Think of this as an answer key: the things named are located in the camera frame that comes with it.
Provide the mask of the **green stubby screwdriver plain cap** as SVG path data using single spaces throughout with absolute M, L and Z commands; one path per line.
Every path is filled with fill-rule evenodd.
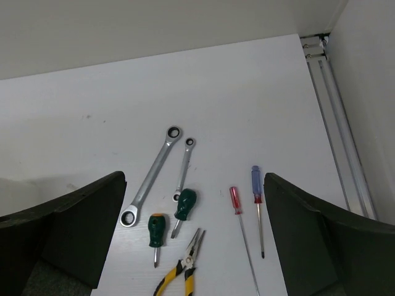
M 174 217 L 176 218 L 176 223 L 170 236 L 171 239 L 177 237 L 182 222 L 187 220 L 188 215 L 193 209 L 193 207 L 195 206 L 196 201 L 197 201 L 197 193 L 194 190 L 184 189 L 181 192 L 178 198 L 177 210 L 174 214 Z

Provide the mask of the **green stubby screwdriver orange cap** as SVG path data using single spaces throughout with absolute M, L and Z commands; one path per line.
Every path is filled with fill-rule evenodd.
M 164 244 L 164 234 L 166 230 L 166 219 L 161 213 L 154 213 L 149 217 L 149 246 L 154 249 L 154 267 L 159 265 L 159 252 Z

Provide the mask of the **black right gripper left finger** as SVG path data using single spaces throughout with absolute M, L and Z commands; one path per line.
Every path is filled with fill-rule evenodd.
M 115 171 L 1 216 L 1 295 L 91 295 L 98 288 L 127 182 Z

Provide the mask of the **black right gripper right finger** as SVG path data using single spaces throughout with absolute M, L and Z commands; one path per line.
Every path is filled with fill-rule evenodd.
M 288 295 L 394 295 L 394 226 L 267 173 L 264 192 Z

